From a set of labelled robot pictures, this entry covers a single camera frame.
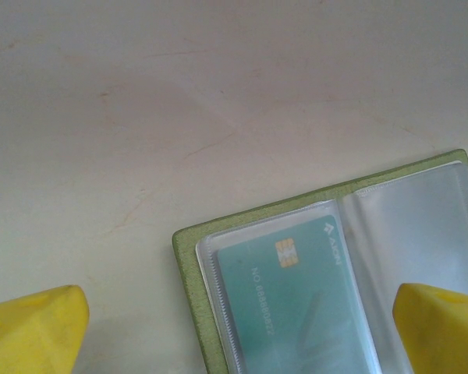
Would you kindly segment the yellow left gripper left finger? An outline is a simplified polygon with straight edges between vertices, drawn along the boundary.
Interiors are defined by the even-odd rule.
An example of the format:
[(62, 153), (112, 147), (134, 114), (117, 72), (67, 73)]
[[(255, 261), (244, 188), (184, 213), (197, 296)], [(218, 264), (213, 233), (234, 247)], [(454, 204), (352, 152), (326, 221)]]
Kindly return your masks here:
[(71, 373), (88, 323), (78, 285), (1, 302), (0, 373)]

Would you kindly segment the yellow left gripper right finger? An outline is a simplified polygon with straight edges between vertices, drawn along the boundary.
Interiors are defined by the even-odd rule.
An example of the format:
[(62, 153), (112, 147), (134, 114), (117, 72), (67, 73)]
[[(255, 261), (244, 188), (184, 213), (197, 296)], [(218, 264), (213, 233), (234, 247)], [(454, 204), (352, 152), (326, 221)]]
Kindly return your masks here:
[(468, 373), (468, 295), (401, 284), (392, 315), (415, 373)]

